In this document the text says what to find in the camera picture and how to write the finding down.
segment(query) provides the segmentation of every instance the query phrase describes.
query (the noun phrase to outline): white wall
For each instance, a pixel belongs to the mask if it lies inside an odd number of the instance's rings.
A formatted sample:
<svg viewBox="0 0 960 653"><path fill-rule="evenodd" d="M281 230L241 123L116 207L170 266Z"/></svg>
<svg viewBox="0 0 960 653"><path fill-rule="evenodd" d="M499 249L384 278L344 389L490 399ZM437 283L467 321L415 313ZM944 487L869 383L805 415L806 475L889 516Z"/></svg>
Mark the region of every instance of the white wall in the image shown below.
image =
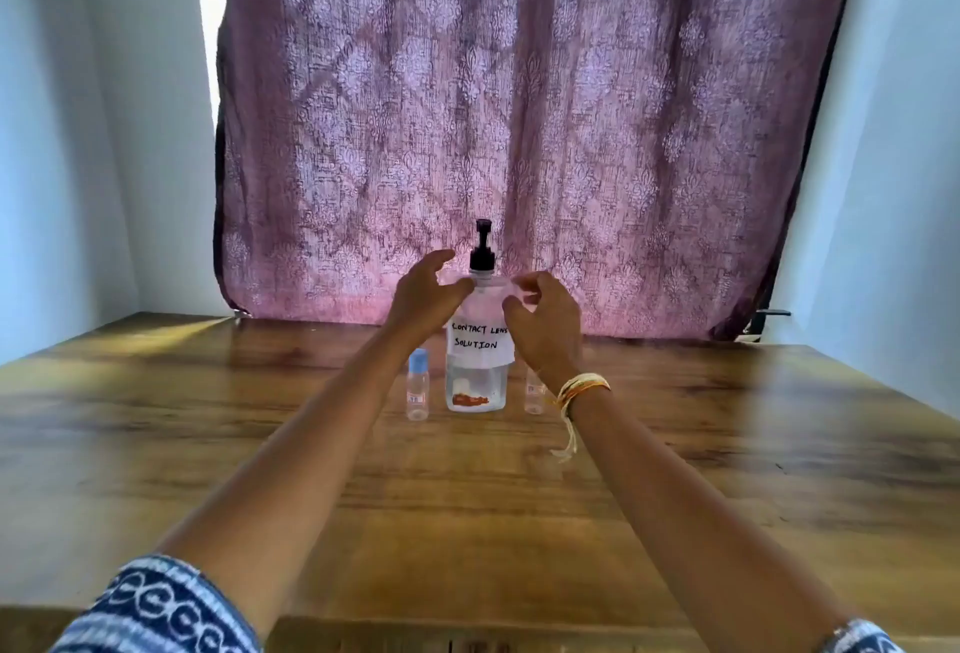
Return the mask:
<svg viewBox="0 0 960 653"><path fill-rule="evenodd" d="M960 416L960 9L849 0L764 341Z"/></svg>
<svg viewBox="0 0 960 653"><path fill-rule="evenodd" d="M140 308L227 314L213 274L214 112L200 0L88 4Z"/></svg>
<svg viewBox="0 0 960 653"><path fill-rule="evenodd" d="M0 0L0 363L137 310L84 0Z"/></svg>

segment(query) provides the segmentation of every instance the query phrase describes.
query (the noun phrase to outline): pink patterned curtain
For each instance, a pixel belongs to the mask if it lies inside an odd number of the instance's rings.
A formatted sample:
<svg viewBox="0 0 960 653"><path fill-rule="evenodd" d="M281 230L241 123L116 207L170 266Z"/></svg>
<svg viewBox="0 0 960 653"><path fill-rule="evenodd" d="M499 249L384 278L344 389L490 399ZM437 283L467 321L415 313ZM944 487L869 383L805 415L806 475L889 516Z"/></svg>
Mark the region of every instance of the pink patterned curtain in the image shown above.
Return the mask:
<svg viewBox="0 0 960 653"><path fill-rule="evenodd" d="M784 227L840 0L227 0L217 272L254 317L377 323L493 221L585 330L704 338Z"/></svg>

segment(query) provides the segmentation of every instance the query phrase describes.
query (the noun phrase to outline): wooden table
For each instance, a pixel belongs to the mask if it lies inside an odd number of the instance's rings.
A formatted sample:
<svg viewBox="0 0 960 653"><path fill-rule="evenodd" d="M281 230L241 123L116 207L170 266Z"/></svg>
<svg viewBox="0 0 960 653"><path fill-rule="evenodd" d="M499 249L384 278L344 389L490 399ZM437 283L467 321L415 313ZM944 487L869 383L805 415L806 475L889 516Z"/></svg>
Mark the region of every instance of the wooden table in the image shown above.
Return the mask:
<svg viewBox="0 0 960 653"><path fill-rule="evenodd" d="M0 368L7 616L89 602L370 332L137 315ZM460 415L429 350L430 417L406 419L399 375L286 630L696 647L590 456L559 465L557 413L523 412L522 365L504 411ZM960 640L960 423L805 347L596 340L586 363L867 616Z"/></svg>

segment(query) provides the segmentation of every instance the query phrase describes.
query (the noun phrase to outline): transparent plastic bottle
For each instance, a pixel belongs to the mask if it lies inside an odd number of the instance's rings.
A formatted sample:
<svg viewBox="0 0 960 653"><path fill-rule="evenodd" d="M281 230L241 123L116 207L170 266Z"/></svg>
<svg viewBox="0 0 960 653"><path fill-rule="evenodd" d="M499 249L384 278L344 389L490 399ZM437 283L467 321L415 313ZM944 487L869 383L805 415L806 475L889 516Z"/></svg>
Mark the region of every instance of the transparent plastic bottle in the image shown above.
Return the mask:
<svg viewBox="0 0 960 653"><path fill-rule="evenodd" d="M546 385L534 372L533 368L527 368L527 392L523 398L523 409L534 416L544 413L544 403L546 401Z"/></svg>
<svg viewBox="0 0 960 653"><path fill-rule="evenodd" d="M425 421L430 415L430 371L425 347L418 347L407 361L407 418Z"/></svg>
<svg viewBox="0 0 960 653"><path fill-rule="evenodd" d="M500 410L507 405L507 372L514 362L514 341L503 319L502 303L512 293L510 280L494 276L497 260L487 246L491 222L477 221L479 246L470 253L476 282L446 329L446 407L460 413Z"/></svg>

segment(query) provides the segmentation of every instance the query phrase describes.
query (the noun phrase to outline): black pump nozzle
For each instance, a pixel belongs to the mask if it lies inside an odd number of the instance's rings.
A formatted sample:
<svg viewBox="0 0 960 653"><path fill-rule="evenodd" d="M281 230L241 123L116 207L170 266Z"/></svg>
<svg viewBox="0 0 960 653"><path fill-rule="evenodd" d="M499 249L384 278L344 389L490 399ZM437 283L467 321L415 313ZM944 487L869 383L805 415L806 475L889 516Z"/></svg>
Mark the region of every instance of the black pump nozzle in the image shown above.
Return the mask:
<svg viewBox="0 0 960 653"><path fill-rule="evenodd" d="M493 223L489 218L477 219L477 234L480 235L480 244L470 252L470 271L491 272L497 263L497 255L487 246L487 236Z"/></svg>

